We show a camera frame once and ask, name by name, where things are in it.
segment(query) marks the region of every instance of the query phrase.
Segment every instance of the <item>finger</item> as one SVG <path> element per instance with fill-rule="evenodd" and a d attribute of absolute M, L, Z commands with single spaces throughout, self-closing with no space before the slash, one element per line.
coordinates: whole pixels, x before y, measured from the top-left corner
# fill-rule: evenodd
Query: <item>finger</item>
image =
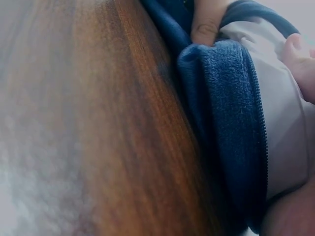
<path fill-rule="evenodd" d="M 228 0 L 195 0 L 191 39 L 212 46 L 219 31 Z"/>

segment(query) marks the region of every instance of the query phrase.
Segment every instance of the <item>blue fleece jacket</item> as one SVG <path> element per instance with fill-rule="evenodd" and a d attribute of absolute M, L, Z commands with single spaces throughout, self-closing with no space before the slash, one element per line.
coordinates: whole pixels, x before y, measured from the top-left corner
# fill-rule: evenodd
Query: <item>blue fleece jacket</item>
<path fill-rule="evenodd" d="M 192 1 L 142 0 L 177 58 L 184 94 L 201 141 L 214 147 L 240 215 L 258 233 L 267 202 L 268 151 L 259 85 L 253 61 L 239 43 L 192 44 Z M 220 27 L 261 17 L 288 37 L 298 30 L 275 11 L 251 0 L 232 3 Z"/>

